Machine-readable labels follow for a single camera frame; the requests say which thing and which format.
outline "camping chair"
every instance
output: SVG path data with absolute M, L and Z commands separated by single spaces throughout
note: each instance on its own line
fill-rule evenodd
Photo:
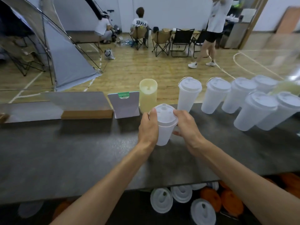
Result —
M 174 38 L 171 38 L 171 44 L 172 44 L 172 50 L 171 50 L 171 55 L 172 57 L 183 57 L 183 56 L 173 56 L 173 51 L 175 52 L 183 52 L 185 51 L 187 45 L 188 45 L 188 52 L 187 52 L 187 56 L 189 55 L 190 52 L 190 44 L 191 44 L 191 38 L 193 36 L 195 29 L 191 29 L 191 30 L 181 30 L 181 29 L 176 29 L 175 32 L 175 36 Z M 185 48 L 183 50 L 173 50 L 173 45 L 185 45 Z
M 156 33 L 153 33 L 153 34 L 151 35 L 152 43 L 153 43 L 153 47 L 154 47 L 154 49 L 152 50 L 152 52 L 154 51 L 156 57 L 157 57 L 162 51 L 163 51 L 166 55 L 169 55 L 171 33 L 172 33 L 172 31 L 169 31 L 169 32 L 157 31 Z M 159 53 L 157 53 L 157 48 L 158 48 L 158 47 L 161 49 L 161 51 L 160 51 Z
M 205 33 L 206 33 L 206 30 L 202 30 L 199 37 L 196 39 L 195 37 L 192 38 L 192 43 L 194 44 L 194 53 L 193 53 L 193 57 L 195 57 L 195 52 L 200 52 L 200 50 L 197 50 L 196 51 L 196 46 L 202 46 L 204 40 L 205 40 Z
M 137 50 L 139 50 L 139 48 L 142 45 L 145 45 L 145 47 L 148 48 L 148 38 L 147 39 L 147 45 L 143 43 L 143 41 L 141 41 L 141 39 L 145 38 L 145 34 L 147 33 L 147 27 L 145 26 L 138 26 L 134 28 L 134 31 L 130 34 L 130 37 L 132 39 L 133 42 L 136 43 L 137 45 Z
M 2 47 L 6 54 L 10 57 L 16 67 L 20 70 L 23 76 L 27 76 L 30 68 L 34 68 L 45 72 L 44 64 L 41 62 L 39 57 L 36 55 L 36 50 L 33 45 L 27 47 L 19 47 L 7 37 L 0 38 L 0 47 Z M 36 63 L 42 67 L 38 69 L 33 67 L 32 64 Z

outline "person sitting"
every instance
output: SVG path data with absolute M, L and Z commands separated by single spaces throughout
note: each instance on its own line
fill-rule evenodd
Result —
M 111 24 L 106 18 L 108 14 L 101 13 L 100 19 L 95 29 L 95 33 L 99 35 L 99 40 L 103 44 L 110 44 L 113 32 L 111 31 Z
M 135 27 L 139 27 L 139 26 L 147 27 L 147 32 L 146 32 L 146 34 L 143 38 L 143 43 L 146 44 L 146 41 L 149 37 L 149 25 L 148 25 L 148 22 L 143 19 L 144 12 L 145 12 L 144 8 L 143 7 L 138 7 L 135 12 L 136 12 L 136 14 L 138 15 L 139 18 L 135 18 L 133 20 L 130 31 L 131 31 L 131 33 L 133 33 Z

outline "orange lid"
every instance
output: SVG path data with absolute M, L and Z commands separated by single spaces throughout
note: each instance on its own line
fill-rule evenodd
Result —
M 214 208 L 216 212 L 219 212 L 222 207 L 222 202 L 219 194 L 216 190 L 208 187 L 204 187 L 200 191 L 200 197 L 207 200 Z
M 71 205 L 71 203 L 68 201 L 64 201 L 64 202 L 60 203 L 53 213 L 52 220 L 54 220 L 56 217 L 58 217 L 70 205 Z
M 300 190 L 300 178 L 293 173 L 285 173 L 279 175 L 287 187 L 293 187 Z
M 238 217 L 244 211 L 243 202 L 231 191 L 224 190 L 221 194 L 223 207 L 230 215 Z
M 285 190 L 300 199 L 300 190 L 292 188 L 292 187 L 286 187 Z
M 272 182 L 273 184 L 275 184 L 275 185 L 277 185 L 275 182 L 273 182 L 271 179 L 269 179 L 269 178 L 265 178 L 265 179 L 267 179 L 269 182 Z
M 228 185 L 225 184 L 225 182 L 223 182 L 222 180 L 219 181 L 219 184 L 226 190 L 231 190 Z

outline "wooden floor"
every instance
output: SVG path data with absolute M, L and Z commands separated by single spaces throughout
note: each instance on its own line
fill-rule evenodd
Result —
M 219 49 L 216 63 L 218 66 L 205 65 L 209 58 L 204 58 L 197 69 L 189 69 L 193 58 L 171 57 L 161 53 L 158 57 L 149 48 L 136 50 L 129 46 L 115 44 L 102 45 L 111 48 L 115 60 L 105 60 L 102 54 L 103 75 L 91 81 L 77 85 L 67 91 L 103 91 L 116 93 L 139 89 L 142 79 L 151 78 L 158 83 L 157 103 L 175 104 L 178 101 L 178 82 L 185 76 L 198 79 L 203 90 L 196 102 L 202 102 L 206 82 L 212 77 L 222 77 L 232 81 L 237 77 L 252 78 L 257 74 L 267 75 L 282 80 L 291 70 L 300 64 L 300 34 L 274 35 L 254 33 L 250 36 L 244 50 Z M 98 64 L 99 53 L 93 44 L 80 44 L 88 55 Z M 48 72 L 30 70 L 23 77 L 12 62 L 0 64 L 0 103 L 22 103 L 45 101 L 40 92 L 52 91 Z

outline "tent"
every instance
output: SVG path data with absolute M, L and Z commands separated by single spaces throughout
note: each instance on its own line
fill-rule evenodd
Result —
M 39 8 L 27 0 L 2 0 L 22 15 L 51 59 L 55 91 L 63 91 L 101 74 L 77 50 L 55 11 L 53 0 L 39 0 Z

